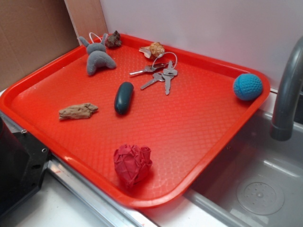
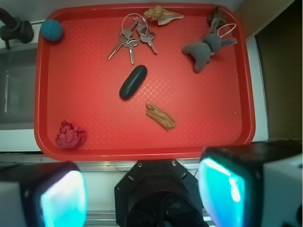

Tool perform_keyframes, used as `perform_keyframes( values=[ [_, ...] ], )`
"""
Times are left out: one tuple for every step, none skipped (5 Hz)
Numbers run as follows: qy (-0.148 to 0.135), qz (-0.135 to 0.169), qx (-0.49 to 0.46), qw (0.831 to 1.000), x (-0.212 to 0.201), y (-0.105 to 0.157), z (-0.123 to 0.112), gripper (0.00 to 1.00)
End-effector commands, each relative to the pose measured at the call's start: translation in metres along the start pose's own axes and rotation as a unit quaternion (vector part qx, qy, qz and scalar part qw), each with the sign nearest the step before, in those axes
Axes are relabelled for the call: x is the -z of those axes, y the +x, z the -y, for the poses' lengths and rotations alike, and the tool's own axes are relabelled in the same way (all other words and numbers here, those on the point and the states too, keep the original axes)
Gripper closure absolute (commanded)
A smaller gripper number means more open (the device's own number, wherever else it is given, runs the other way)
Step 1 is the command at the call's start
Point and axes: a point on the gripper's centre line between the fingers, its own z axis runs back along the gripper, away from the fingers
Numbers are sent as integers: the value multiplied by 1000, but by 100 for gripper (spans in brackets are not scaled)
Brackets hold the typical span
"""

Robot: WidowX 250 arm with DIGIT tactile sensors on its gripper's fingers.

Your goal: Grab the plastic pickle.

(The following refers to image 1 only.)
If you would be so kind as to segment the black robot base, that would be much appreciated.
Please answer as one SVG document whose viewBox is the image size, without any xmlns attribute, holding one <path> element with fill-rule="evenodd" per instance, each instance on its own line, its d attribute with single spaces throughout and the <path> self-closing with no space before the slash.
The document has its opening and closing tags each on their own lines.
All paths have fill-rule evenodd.
<svg viewBox="0 0 303 227">
<path fill-rule="evenodd" d="M 49 148 L 29 132 L 11 132 L 0 121 L 0 216 L 37 193 L 42 186 Z"/>
</svg>

